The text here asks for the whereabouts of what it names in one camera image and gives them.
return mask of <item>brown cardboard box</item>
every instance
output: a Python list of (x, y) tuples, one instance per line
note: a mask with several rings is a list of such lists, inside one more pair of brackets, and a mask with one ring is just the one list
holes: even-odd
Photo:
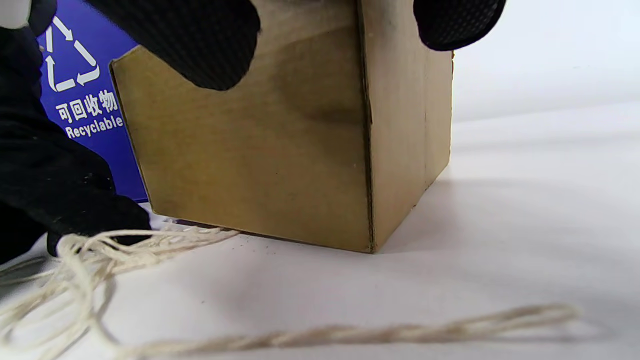
[(112, 63), (155, 212), (375, 252), (449, 161), (452, 54), (412, 0), (255, 0), (263, 32), (228, 92), (143, 48)]

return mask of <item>white surface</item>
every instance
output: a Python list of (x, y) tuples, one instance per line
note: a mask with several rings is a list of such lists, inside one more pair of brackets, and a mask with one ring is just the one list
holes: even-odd
[(455, 121), (640, 99), (640, 1), (509, 0), (456, 51)]
[[(519, 340), (190, 359), (637, 359), (639, 114), (635, 103), (456, 124), (451, 166), (381, 254), (239, 236), (119, 278), (106, 323), (139, 343), (563, 301), (583, 321)], [(89, 336), (62, 358), (84, 359), (109, 357)]]
[(168, 217), (154, 214), (154, 212), (151, 211), (151, 204), (148, 202), (144, 202), (140, 204), (140, 206), (149, 213), (149, 223), (153, 230), (162, 230), (166, 226), (166, 222), (170, 221)]

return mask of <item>white string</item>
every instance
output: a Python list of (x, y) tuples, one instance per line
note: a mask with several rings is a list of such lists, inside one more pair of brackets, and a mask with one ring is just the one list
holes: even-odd
[[(142, 346), (128, 346), (112, 338), (100, 320), (100, 307), (95, 305), (95, 291), (112, 277), (139, 268), (156, 265), (185, 251), (221, 242), (237, 234), (221, 229), (185, 231), (110, 231), (91, 238), (77, 235), (63, 237), (57, 247), (58, 264), (53, 270), (21, 279), (0, 281), (0, 285), (17, 284), (33, 279), (46, 279), (20, 301), (0, 310), (0, 347), (19, 351), (42, 350), (40, 360), (54, 360), (91, 332), (116, 360), (149, 356), (167, 356), (197, 352), (237, 352), (259, 348), (294, 348), (333, 344), (435, 343), (482, 340), (505, 332), (550, 326), (573, 320), (579, 312), (571, 305), (550, 304), (503, 311), (470, 318), (439, 327), (397, 325), (382, 329), (352, 326), (330, 326), (301, 332), (275, 332), (262, 336), (233, 336), (206, 341), (163, 341)], [(126, 247), (113, 238), (148, 235), (149, 239)], [(29, 260), (0, 272), (0, 279), (32, 265)], [(45, 304), (64, 296), (66, 300), (42, 316), (28, 319)], [(27, 345), (16, 345), (13, 332), (18, 327), (34, 326), (71, 308), (74, 321)]]

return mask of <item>white table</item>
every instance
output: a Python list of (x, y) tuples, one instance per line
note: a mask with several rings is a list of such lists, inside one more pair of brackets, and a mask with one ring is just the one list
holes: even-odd
[[(511, 340), (194, 359), (638, 359), (640, 103), (455, 124), (452, 151), (378, 255), (238, 236), (122, 276), (105, 321), (137, 343), (563, 301), (583, 321)], [(62, 358), (84, 359), (109, 357), (89, 336)]]

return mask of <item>cardboard box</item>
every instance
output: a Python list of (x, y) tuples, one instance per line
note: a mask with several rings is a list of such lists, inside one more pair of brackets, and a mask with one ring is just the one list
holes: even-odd
[(263, 32), (228, 92), (143, 48), (112, 63), (155, 212), (377, 251), (449, 161), (452, 54), (412, 0), (256, 0)]

